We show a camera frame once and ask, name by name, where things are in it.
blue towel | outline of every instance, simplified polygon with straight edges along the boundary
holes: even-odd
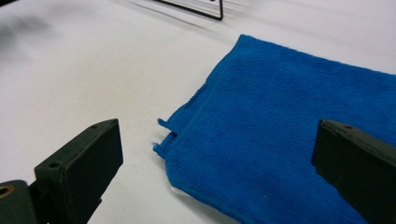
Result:
[[[365,223],[311,165],[319,119],[395,146],[396,76],[241,35],[154,150],[174,187],[242,223]]]

bolt hole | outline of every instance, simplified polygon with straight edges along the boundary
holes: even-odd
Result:
[[[7,194],[9,191],[9,187],[1,187],[0,188],[0,196]]]
[[[0,187],[0,198],[8,196],[14,189],[15,187],[13,185]]]
[[[54,168],[58,168],[62,165],[62,163],[60,161],[55,161],[49,164],[49,168],[54,169]]]

white table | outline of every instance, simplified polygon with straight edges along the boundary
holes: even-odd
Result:
[[[21,0],[0,7],[0,182],[88,126],[120,120],[124,164],[90,223],[234,223],[170,190],[156,123],[241,34],[396,74],[393,0],[229,0],[211,21],[149,0]]]

